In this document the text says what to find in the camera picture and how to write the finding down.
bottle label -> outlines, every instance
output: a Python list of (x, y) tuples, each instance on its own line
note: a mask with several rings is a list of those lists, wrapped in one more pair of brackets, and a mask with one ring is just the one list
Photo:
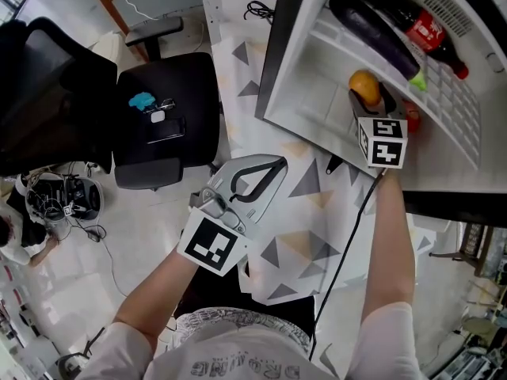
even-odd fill
[(405, 34), (424, 52), (438, 48), (446, 36), (444, 27), (425, 9)]

blue object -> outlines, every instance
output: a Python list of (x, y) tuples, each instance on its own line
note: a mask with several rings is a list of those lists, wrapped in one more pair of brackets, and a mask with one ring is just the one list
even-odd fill
[(153, 103), (155, 103), (155, 97), (146, 92), (138, 93), (128, 101), (128, 105), (131, 107), (137, 107), (140, 111), (144, 111), (146, 107), (152, 105)]

hand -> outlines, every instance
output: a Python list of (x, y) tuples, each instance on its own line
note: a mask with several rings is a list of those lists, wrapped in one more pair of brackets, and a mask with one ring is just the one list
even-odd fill
[(54, 234), (51, 234), (51, 236), (46, 241), (46, 248), (51, 250), (51, 249), (54, 249), (57, 245), (58, 245), (58, 238)]

eggplant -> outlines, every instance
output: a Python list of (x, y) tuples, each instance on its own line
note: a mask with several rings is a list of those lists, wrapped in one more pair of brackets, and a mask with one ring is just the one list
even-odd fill
[(426, 90), (419, 63), (391, 27), (361, 0), (330, 0), (331, 13), (354, 35), (377, 51), (411, 84)]

gray triangle pattern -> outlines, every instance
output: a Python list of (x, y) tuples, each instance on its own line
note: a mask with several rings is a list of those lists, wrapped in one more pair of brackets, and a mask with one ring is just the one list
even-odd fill
[(429, 241), (429, 239), (427, 237), (423, 237), (421, 239), (421, 243), (419, 244), (419, 247), (417, 248), (417, 250), (421, 250), (428, 245), (431, 245), (431, 242)]
[(354, 205), (357, 208), (361, 208), (363, 201), (364, 201), (364, 190), (363, 190), (363, 188), (361, 188), (361, 190), (359, 191), (359, 195), (356, 198), (356, 201), (354, 201)]
[(354, 284), (363, 283), (364, 282), (365, 275), (359, 275), (357, 277), (354, 277), (352, 279), (346, 280), (345, 284), (347, 286), (353, 286)]
[(364, 215), (375, 214), (375, 211), (376, 211), (376, 205), (375, 205), (375, 203), (373, 203), (372, 206), (369, 208), (369, 210), (364, 210)]
[(236, 49), (234, 49), (232, 51), (232, 55), (234, 55), (236, 58), (238, 58), (240, 61), (242, 61), (246, 65), (249, 65), (248, 55), (246, 54), (246, 43), (245, 42), (243, 42)]
[(238, 94), (238, 97), (244, 97), (244, 96), (257, 96), (259, 94), (259, 85), (250, 80), (248, 84), (245, 86), (245, 89), (241, 91), (240, 94)]
[(261, 253), (261, 257), (264, 258), (265, 260), (267, 260), (273, 266), (280, 268), (280, 262), (278, 261), (278, 249), (276, 248), (276, 238), (275, 237), (269, 243), (269, 245), (266, 246), (266, 249), (264, 249), (264, 252)]
[(317, 264), (310, 263), (308, 265), (308, 267), (304, 270), (304, 272), (301, 273), (301, 276), (299, 277), (299, 279), (303, 279), (305, 277), (312, 277), (312, 276), (316, 276), (316, 275), (321, 275), (322, 273), (325, 273), (325, 272), (326, 272), (326, 270), (321, 268)]
[(233, 139), (229, 139), (229, 148), (231, 150), (237, 150), (237, 149), (243, 149), (241, 145), (239, 145), (236, 141)]
[(349, 176), (350, 185), (353, 186), (356, 182), (357, 177), (359, 176), (359, 169), (356, 166), (349, 165)]
[(311, 163), (308, 170), (296, 185), (289, 197), (306, 196), (308, 194), (320, 193), (320, 182), (318, 180), (317, 159)]
[(317, 256), (314, 257), (314, 260), (325, 259), (327, 257), (333, 257), (339, 254), (340, 253), (335, 248), (333, 248), (330, 244), (326, 243), (324, 244), (322, 249), (320, 249), (320, 252), (317, 254)]
[(437, 232), (435, 238), (435, 248), (442, 249), (447, 242), (447, 232)]
[(311, 257), (316, 257), (320, 249), (326, 244), (326, 241), (315, 235), (313, 232), (308, 231), (310, 236), (310, 253)]
[(238, 194), (244, 194), (248, 188), (248, 186), (250, 186), (248, 183), (246, 183), (241, 177), (238, 179), (238, 181), (236, 182), (236, 192)]
[(274, 298), (285, 297), (286, 295), (294, 295), (297, 291), (292, 290), (290, 287), (285, 286), (285, 284), (281, 284), (278, 288), (268, 297), (268, 300), (273, 300)]

